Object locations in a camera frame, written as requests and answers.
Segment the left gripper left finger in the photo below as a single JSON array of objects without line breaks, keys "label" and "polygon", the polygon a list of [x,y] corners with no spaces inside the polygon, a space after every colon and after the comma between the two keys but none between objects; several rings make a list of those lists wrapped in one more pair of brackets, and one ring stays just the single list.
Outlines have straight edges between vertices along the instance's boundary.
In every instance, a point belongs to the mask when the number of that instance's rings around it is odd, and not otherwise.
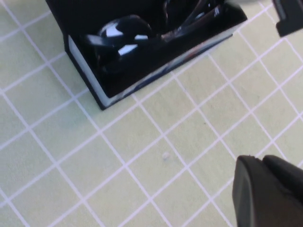
[{"label": "left gripper left finger", "polygon": [[239,227],[301,227],[303,201],[298,201],[254,156],[236,160],[232,200]]}]

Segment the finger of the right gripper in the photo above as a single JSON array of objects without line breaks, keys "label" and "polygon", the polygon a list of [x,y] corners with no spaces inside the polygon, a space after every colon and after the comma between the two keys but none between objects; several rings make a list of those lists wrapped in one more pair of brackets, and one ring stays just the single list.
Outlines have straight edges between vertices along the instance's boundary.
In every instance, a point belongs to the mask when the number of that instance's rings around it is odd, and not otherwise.
[{"label": "finger of the right gripper", "polygon": [[273,0],[279,21],[276,29],[280,37],[285,37],[303,28],[302,0]]}]

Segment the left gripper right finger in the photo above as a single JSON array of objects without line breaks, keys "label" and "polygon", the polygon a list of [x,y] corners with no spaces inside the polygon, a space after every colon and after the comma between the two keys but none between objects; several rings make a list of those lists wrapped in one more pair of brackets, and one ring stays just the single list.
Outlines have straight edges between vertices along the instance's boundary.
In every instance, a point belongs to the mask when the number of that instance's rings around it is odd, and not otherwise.
[{"label": "left gripper right finger", "polygon": [[262,162],[278,181],[293,193],[298,201],[303,200],[303,170],[274,155],[266,155]]}]

